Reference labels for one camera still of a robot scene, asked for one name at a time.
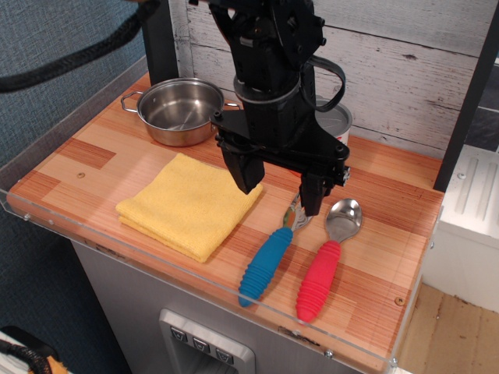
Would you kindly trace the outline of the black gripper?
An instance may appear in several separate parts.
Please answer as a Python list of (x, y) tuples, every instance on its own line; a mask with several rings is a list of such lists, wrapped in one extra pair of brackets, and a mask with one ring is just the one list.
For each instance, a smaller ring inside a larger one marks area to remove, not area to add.
[(293, 76), (280, 90), (268, 92), (235, 81), (235, 91), (243, 108), (211, 119), (237, 187), (250, 194), (265, 176), (265, 163), (295, 171), (306, 216), (318, 215), (323, 198), (349, 179), (348, 147), (315, 117), (316, 111), (333, 109), (338, 99), (319, 105), (314, 76)]

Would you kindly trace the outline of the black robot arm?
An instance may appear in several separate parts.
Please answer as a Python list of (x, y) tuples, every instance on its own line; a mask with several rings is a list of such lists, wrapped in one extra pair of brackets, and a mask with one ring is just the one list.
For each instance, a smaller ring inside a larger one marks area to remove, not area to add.
[(212, 118), (228, 170), (243, 192), (260, 183), (265, 164), (299, 173), (301, 203), (317, 215), (323, 198), (349, 178), (348, 147), (317, 121), (342, 93), (318, 105), (315, 68), (345, 79), (338, 65), (316, 56), (326, 42), (324, 20), (310, 1), (212, 1), (209, 9), (230, 47), (242, 102), (241, 110)]

